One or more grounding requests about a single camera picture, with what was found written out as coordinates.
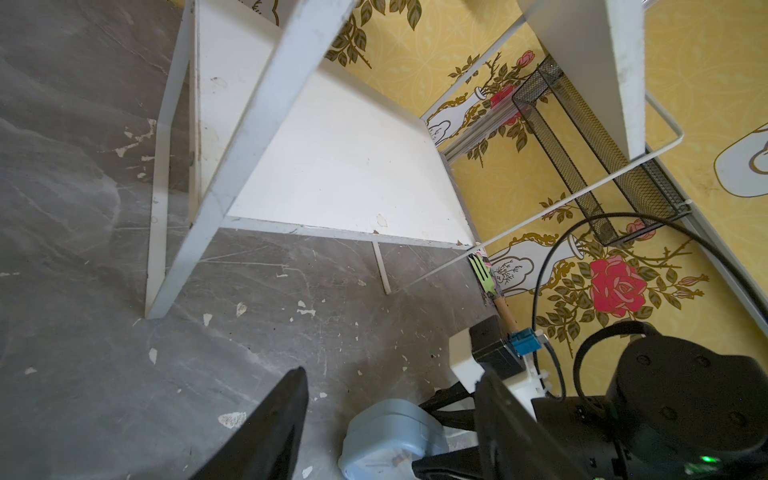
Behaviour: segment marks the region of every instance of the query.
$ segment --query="black mesh basket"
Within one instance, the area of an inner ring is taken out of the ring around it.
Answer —
[[[547,152],[549,159],[571,193],[586,188],[587,183],[536,108],[537,100],[547,90],[551,91],[554,97],[558,99],[565,113],[609,174],[629,164],[627,158],[621,153],[621,150],[608,135],[597,117],[594,116],[592,110],[587,106],[587,102],[581,98],[559,65],[554,62],[552,57],[547,57],[512,95],[512,101],[528,122],[534,136]],[[657,160],[654,158],[643,163],[626,174],[620,175],[614,179],[614,182],[636,212],[667,220],[680,219],[691,212],[690,207],[670,182],[669,177],[661,170]],[[586,217],[603,213],[602,207],[592,193],[578,197],[576,204]],[[595,238],[603,245],[610,246],[633,240],[661,227],[660,223],[650,220],[643,220],[643,222],[645,228],[621,237],[609,219],[596,220],[590,222],[590,225]]]

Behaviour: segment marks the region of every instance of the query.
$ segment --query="wooden handle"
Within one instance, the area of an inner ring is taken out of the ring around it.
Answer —
[[[507,300],[503,296],[497,296],[493,299],[493,303],[496,305],[498,315],[504,320],[509,328],[510,333],[516,333],[520,331],[520,326],[515,322],[515,318],[512,316],[512,312],[509,310]]]

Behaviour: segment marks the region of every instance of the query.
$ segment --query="yellow wallpaper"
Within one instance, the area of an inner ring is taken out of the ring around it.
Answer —
[[[258,2],[259,7],[269,11],[266,4],[272,1]],[[287,2],[280,0],[280,5]],[[468,60],[482,53],[519,16],[519,10],[516,2],[502,0],[365,0],[353,15],[353,25],[346,26],[329,57],[421,115]],[[683,145],[663,161],[764,287],[768,260],[759,254],[759,246],[768,228],[768,197],[727,193],[718,183],[714,161],[729,145],[768,123],[766,21],[768,4],[761,0],[662,0],[647,13],[646,26],[647,85],[686,131]],[[466,107],[463,120],[472,121],[524,80],[544,56],[525,26],[444,107]],[[604,169],[557,101],[550,95],[550,101],[539,107],[585,180],[603,177]],[[438,125],[443,125],[437,121],[438,114],[430,122],[430,131],[434,130],[433,136],[449,136],[452,131]],[[647,130],[652,144],[670,138],[666,127],[650,114]],[[520,118],[510,119],[470,156],[454,165],[454,174],[482,238],[536,214],[567,191]],[[614,184],[596,190],[595,196],[606,211],[628,210]],[[488,252],[503,252],[513,244],[515,251],[525,248],[535,253],[581,218],[578,208],[568,205],[494,243]],[[635,228],[633,220],[613,224],[619,231],[630,231]],[[556,339],[569,385],[572,355],[581,342],[620,319],[646,319],[664,334],[722,354],[753,356],[768,369],[766,337],[711,263],[682,235],[656,230],[619,250],[603,248],[590,237],[566,247],[570,250],[554,269],[538,315],[539,326]],[[606,290],[607,280],[618,281],[621,287]],[[530,322],[532,298],[525,291],[508,297],[523,323]],[[609,339],[590,353],[582,373],[587,394],[605,391],[626,343],[626,339]],[[545,368],[554,372],[543,357]],[[572,387],[569,393],[574,394]]]

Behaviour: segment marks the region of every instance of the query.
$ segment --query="red rose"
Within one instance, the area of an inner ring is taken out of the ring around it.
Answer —
[[[512,117],[509,120],[504,122],[504,125],[514,125],[514,124],[516,124],[518,122],[518,118],[520,118],[522,116],[523,115],[520,112],[518,112],[518,113],[512,115]]]
[[[637,232],[638,230],[642,230],[645,228],[645,223],[641,219],[637,219],[634,222],[627,225],[627,233]],[[635,240],[642,242],[643,240],[650,239],[653,235],[656,234],[656,230],[651,230],[648,233],[643,233]]]
[[[621,318],[627,310],[637,312],[645,304],[643,293],[648,283],[621,255],[595,260],[589,267],[592,271],[590,294],[598,312]]]
[[[502,100],[507,98],[515,90],[517,90],[517,88],[515,88],[515,86],[512,84],[509,84],[506,87],[502,88],[498,93],[496,93],[493,97],[491,97],[491,108],[501,103]]]
[[[526,51],[520,58],[518,58],[518,67],[523,68],[528,65],[533,61],[535,56],[536,54],[533,51]]]

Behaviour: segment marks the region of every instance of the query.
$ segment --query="white paint chip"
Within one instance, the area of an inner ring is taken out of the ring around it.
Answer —
[[[245,412],[232,412],[219,415],[219,423],[228,429],[238,429],[245,423],[248,415]]]

